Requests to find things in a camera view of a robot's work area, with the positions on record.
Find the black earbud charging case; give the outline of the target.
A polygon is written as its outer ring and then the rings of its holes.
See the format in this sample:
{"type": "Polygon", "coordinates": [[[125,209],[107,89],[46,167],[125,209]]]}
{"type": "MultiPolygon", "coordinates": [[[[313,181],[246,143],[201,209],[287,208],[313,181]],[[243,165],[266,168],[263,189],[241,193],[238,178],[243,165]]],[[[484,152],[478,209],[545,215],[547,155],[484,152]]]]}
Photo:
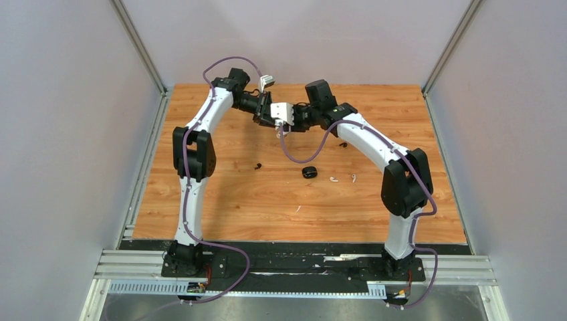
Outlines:
{"type": "Polygon", "coordinates": [[[304,167],[302,169],[302,176],[305,179],[313,179],[318,176],[318,170],[313,166],[304,167]]]}

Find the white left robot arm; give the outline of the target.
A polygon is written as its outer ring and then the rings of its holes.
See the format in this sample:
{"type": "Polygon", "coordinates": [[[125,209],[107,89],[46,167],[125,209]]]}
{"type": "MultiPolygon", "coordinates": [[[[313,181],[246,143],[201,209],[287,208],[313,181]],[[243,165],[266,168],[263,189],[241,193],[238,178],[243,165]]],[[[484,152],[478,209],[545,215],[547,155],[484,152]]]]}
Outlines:
{"type": "Polygon", "coordinates": [[[212,134],[230,108],[257,112],[264,90],[275,82],[273,76],[260,74],[258,88],[248,92],[249,81],[249,75],[238,68],[232,68],[225,78],[215,78],[194,118],[173,130],[173,164],[180,179],[181,203],[177,231],[165,262],[188,276],[199,275],[205,267],[201,218],[205,188],[217,162],[212,134]]]}

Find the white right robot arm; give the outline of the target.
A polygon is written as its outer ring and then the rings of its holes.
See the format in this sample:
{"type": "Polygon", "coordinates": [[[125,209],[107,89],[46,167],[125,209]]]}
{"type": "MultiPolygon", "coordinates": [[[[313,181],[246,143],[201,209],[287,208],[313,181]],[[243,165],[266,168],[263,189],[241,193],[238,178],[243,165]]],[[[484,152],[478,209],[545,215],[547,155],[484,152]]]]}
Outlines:
{"type": "Polygon", "coordinates": [[[325,80],[306,85],[308,103],[293,107],[294,121],[287,125],[293,132],[319,126],[326,135],[342,139],[366,156],[380,171],[380,199],[390,218],[382,250],[382,270],[390,279],[399,279],[412,264],[417,246],[417,221],[432,206],[433,182],[428,156],[420,148],[410,150],[379,132],[349,103],[339,104],[325,80]]]}

